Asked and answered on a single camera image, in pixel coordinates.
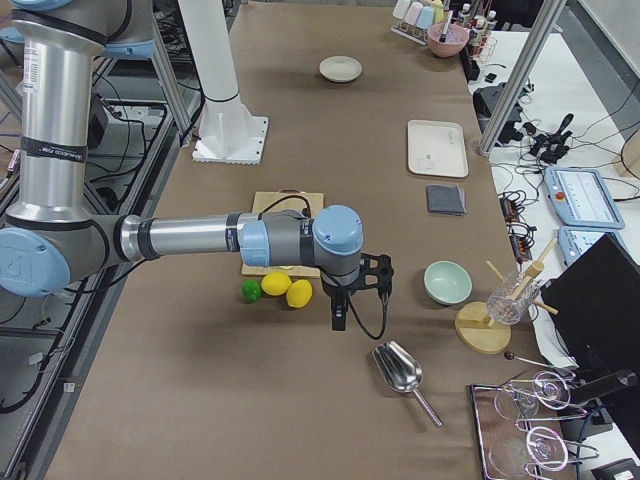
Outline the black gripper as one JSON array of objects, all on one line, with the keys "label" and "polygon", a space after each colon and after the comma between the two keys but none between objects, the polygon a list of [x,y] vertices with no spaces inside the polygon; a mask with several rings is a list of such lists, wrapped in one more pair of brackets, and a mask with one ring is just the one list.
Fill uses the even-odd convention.
[{"label": "black gripper", "polygon": [[331,328],[333,331],[346,330],[346,301],[355,289],[342,285],[325,269],[320,270],[321,285],[324,293],[331,298]]}]

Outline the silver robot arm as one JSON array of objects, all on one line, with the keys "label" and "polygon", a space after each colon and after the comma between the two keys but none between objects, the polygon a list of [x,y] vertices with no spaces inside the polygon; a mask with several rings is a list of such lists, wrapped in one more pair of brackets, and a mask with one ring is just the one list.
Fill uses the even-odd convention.
[{"label": "silver robot arm", "polygon": [[313,218],[291,211],[188,219],[94,215],[84,206],[93,63],[148,58],[148,1],[16,1],[24,40],[18,199],[1,231],[1,285],[40,297],[122,263],[165,255],[237,252],[248,266],[306,266],[321,273],[341,330],[365,285],[363,228],[349,207]]}]

